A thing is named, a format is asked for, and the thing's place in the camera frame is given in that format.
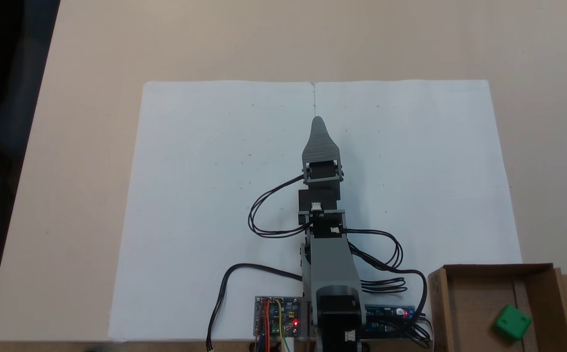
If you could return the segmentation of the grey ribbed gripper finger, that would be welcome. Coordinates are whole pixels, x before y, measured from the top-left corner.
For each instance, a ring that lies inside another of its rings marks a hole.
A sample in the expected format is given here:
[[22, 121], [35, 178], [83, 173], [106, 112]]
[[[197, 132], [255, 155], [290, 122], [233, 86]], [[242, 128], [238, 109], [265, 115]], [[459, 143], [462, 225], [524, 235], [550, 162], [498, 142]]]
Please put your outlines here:
[[306, 164], [328, 161], [339, 163], [340, 150], [330, 137], [323, 118], [315, 116], [312, 119], [308, 142], [302, 152], [302, 162]]

